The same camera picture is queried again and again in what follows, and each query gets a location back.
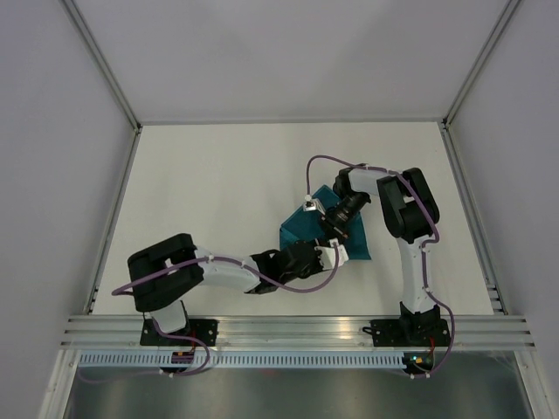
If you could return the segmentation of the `teal cloth napkin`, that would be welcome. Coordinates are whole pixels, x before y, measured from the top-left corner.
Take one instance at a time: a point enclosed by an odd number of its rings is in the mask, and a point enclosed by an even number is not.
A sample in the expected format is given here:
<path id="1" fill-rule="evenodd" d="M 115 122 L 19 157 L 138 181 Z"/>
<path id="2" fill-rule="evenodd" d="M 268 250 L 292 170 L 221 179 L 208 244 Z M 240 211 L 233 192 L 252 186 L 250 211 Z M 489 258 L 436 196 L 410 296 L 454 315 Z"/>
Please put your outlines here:
<path id="1" fill-rule="evenodd" d="M 341 201 L 340 197 L 327 185 L 318 188 L 313 193 L 313 198 L 318 198 L 326 209 L 334 207 Z M 323 231 L 316 212 L 306 212 L 299 207 L 279 227 L 279 248 L 284 250 L 289 244 L 294 244 L 296 241 L 310 241 L 322 236 Z M 344 245 L 350 260 L 371 260 L 360 213 L 349 223 L 349 238 Z"/>

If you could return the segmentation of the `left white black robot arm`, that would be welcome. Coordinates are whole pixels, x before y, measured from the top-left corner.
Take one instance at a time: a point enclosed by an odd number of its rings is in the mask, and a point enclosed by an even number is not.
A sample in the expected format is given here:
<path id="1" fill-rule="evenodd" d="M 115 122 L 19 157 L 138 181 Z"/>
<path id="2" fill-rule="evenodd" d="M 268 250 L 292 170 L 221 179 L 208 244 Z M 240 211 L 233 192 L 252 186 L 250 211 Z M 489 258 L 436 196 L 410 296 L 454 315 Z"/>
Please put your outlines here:
<path id="1" fill-rule="evenodd" d="M 128 258 L 132 286 L 127 289 L 139 313 L 155 316 L 160 335 L 173 346 L 190 337 L 182 297 L 197 286 L 222 286 L 244 294 L 263 295 L 295 279 L 324 271 L 323 251 L 315 241 L 297 241 L 283 250 L 245 258 L 217 256 L 194 244 L 186 233 L 137 251 Z"/>

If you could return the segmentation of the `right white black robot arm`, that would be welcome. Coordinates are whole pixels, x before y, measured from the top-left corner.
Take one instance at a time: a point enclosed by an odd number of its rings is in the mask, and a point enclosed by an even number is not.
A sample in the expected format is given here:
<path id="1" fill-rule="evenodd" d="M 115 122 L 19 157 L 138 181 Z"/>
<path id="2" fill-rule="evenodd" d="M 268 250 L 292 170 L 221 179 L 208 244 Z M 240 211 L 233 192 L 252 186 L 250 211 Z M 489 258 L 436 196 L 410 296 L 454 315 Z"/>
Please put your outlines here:
<path id="1" fill-rule="evenodd" d="M 333 191 L 340 201 L 319 217 L 328 238 L 339 243 L 351 238 L 350 222 L 376 196 L 385 227 L 397 240 L 404 285 L 400 316 L 384 324 L 373 320 L 373 334 L 383 345 L 428 345 L 445 328 L 445 322 L 428 285 L 428 245 L 438 241 L 440 214 L 423 172 L 419 168 L 402 173 L 366 166 L 345 168 L 335 178 Z"/>

